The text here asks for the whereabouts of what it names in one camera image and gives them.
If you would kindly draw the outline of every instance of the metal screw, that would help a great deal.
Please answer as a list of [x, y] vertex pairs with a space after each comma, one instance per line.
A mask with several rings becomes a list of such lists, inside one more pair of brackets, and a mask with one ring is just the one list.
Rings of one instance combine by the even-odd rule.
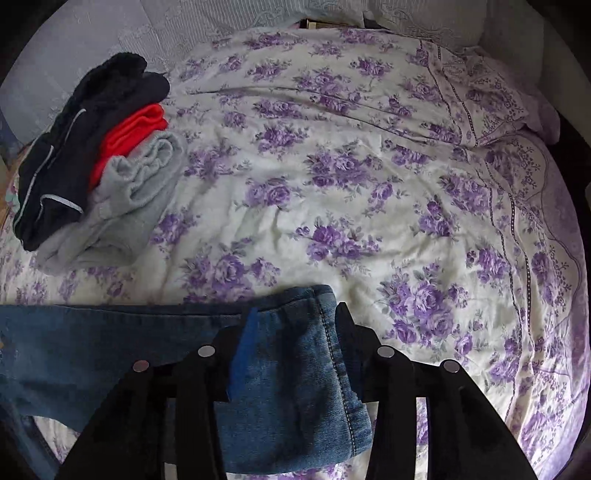
[[451, 374], [457, 374], [460, 371], [460, 364], [455, 360], [445, 360], [443, 362], [443, 368]]
[[134, 372], [141, 373], [145, 372], [150, 367], [150, 364], [147, 360], [138, 360], [134, 363]]
[[216, 349], [211, 345], [203, 345], [199, 350], [197, 350], [197, 354], [203, 358], [212, 356], [215, 352]]
[[389, 345], [382, 345], [380, 348], [378, 348], [378, 355], [383, 356], [384, 358], [392, 358], [395, 353], [396, 350], [394, 350]]

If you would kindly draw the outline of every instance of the folded clothes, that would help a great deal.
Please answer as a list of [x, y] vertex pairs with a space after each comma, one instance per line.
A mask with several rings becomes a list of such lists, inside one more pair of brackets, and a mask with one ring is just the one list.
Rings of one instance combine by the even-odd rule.
[[90, 173], [89, 190], [93, 190], [99, 184], [103, 170], [111, 157], [126, 157], [154, 130], [165, 130], [168, 122], [163, 117], [164, 109], [153, 103], [141, 108], [109, 131], [100, 144], [99, 158]]
[[349, 384], [326, 285], [235, 304], [1, 305], [0, 419], [41, 480], [53, 479], [57, 462], [31, 416], [81, 432], [136, 360], [178, 362], [252, 308], [259, 317], [245, 383], [230, 403], [215, 404], [226, 470], [319, 468], [370, 447], [371, 422]]
[[14, 234], [36, 250], [87, 205], [90, 172], [107, 132], [140, 108], [162, 101], [164, 76], [144, 73], [145, 60], [119, 53], [87, 73], [51, 130], [38, 137], [19, 168], [20, 210]]
[[90, 194], [87, 214], [41, 244], [37, 268], [59, 275], [132, 264], [173, 194], [186, 152], [182, 135], [155, 131], [129, 158], [111, 157]]

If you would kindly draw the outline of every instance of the white pillow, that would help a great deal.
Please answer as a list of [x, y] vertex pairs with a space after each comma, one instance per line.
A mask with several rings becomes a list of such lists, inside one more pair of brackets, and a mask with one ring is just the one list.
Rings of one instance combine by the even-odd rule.
[[433, 40], [451, 50], [478, 44], [486, 0], [368, 0], [381, 26], [400, 35]]
[[544, 56], [544, 18], [526, 0], [488, 0], [480, 45], [537, 84]]

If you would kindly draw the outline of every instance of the white bedsheet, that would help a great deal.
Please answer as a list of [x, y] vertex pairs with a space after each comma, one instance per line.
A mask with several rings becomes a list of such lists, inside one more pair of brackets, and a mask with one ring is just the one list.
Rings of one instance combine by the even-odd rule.
[[[190, 155], [141, 258], [46, 277], [8, 222], [1, 300], [235, 301], [326, 283], [413, 360], [460, 361], [553, 478], [590, 371], [574, 209], [543, 142], [519, 130], [556, 139], [553, 109], [494, 61], [363, 30], [238, 34], [170, 82]], [[361, 479], [367, 458], [281, 477]]]

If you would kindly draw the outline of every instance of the blue jeans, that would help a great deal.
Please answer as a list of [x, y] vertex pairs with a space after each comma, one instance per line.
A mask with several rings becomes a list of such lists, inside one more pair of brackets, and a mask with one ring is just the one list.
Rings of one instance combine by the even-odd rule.
[[328, 286], [235, 304], [0, 306], [0, 417], [50, 480], [59, 465], [31, 416], [80, 432], [136, 360], [180, 361], [253, 307], [258, 336], [245, 385], [231, 403], [216, 404], [226, 470], [316, 468], [367, 449], [371, 424], [349, 384]]

